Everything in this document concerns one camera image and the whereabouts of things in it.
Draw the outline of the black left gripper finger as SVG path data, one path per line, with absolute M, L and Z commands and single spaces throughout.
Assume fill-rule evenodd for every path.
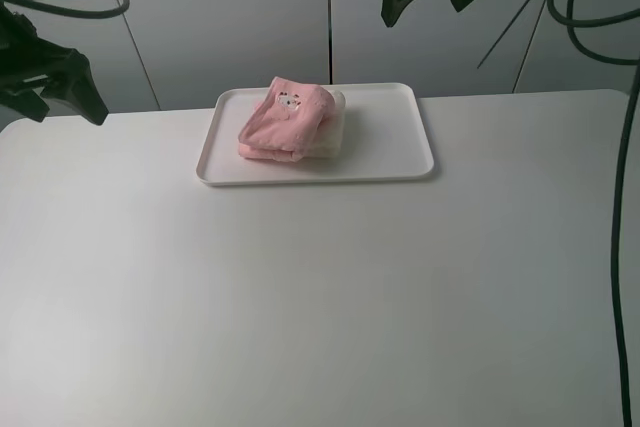
M 1 87 L 1 105 L 35 122 L 42 122 L 49 114 L 48 104 L 36 89 L 42 84 L 14 84 Z
M 104 123 L 109 111 L 94 83 L 89 60 L 75 49 L 49 58 L 43 99 L 63 103 L 94 125 Z

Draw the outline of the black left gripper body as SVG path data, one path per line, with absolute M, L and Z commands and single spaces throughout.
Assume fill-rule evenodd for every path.
M 29 19 L 1 5 L 1 93 L 17 97 L 43 88 L 46 97 L 76 97 L 80 60 L 75 49 L 42 39 Z

